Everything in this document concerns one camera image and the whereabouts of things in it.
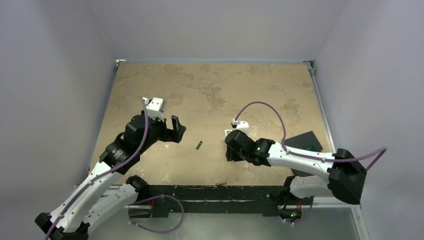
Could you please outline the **white air conditioner remote control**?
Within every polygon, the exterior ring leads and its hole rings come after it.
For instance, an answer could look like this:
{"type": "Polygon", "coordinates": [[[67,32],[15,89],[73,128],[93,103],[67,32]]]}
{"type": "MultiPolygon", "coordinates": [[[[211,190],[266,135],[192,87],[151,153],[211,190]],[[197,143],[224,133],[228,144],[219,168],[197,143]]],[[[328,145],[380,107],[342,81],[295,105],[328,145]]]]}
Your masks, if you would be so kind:
{"type": "Polygon", "coordinates": [[[232,129],[225,129],[224,134],[225,136],[228,136],[233,130],[232,129]]]}

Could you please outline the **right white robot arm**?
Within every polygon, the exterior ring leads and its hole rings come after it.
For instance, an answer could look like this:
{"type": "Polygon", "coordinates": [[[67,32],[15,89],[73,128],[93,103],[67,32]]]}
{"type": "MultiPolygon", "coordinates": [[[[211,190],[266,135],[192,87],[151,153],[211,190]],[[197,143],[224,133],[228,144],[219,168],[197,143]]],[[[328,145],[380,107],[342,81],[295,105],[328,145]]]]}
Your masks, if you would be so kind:
{"type": "Polygon", "coordinates": [[[282,146],[271,139],[252,140],[245,132],[229,132],[224,143],[228,161],[246,161],[255,166],[284,167],[307,173],[285,182],[280,196],[288,204],[309,197],[335,197],[351,205],[361,202],[366,168],[348,158],[350,152],[314,152],[282,146]]]}

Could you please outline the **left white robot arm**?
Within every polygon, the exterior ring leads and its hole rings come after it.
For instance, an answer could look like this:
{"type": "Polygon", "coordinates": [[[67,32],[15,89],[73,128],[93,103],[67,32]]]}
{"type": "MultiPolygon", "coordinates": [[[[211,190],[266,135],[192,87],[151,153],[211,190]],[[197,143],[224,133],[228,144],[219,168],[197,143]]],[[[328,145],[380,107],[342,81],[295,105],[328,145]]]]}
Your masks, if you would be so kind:
{"type": "Polygon", "coordinates": [[[141,155],[158,141],[180,143],[186,132],[175,115],[172,128],[166,119],[145,112],[135,115],[126,124],[124,132],[116,136],[100,155],[99,161],[80,186],[58,208],[42,212],[35,223],[46,240],[86,240],[106,219],[125,206],[144,203],[153,205],[168,195],[150,193],[150,185],[138,175],[127,178],[113,194],[103,194],[136,163],[141,155]]]}

